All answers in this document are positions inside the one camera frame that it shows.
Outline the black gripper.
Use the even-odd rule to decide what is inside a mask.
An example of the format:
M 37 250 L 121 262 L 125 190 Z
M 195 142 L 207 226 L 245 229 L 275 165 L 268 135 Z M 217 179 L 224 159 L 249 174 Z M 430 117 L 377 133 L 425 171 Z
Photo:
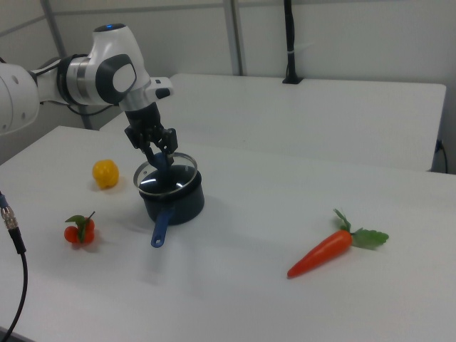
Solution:
M 163 154 L 165 164 L 171 165 L 174 162 L 174 153 L 178 148 L 177 133 L 174 128 L 163 128 L 157 103 L 151 103 L 139 110 L 126 111 L 125 114 L 129 126 L 124 129 L 124 132 L 132 146 L 146 156 L 150 165 L 159 168 L 160 164 L 150 147 L 148 135 L 158 137 L 155 145 Z

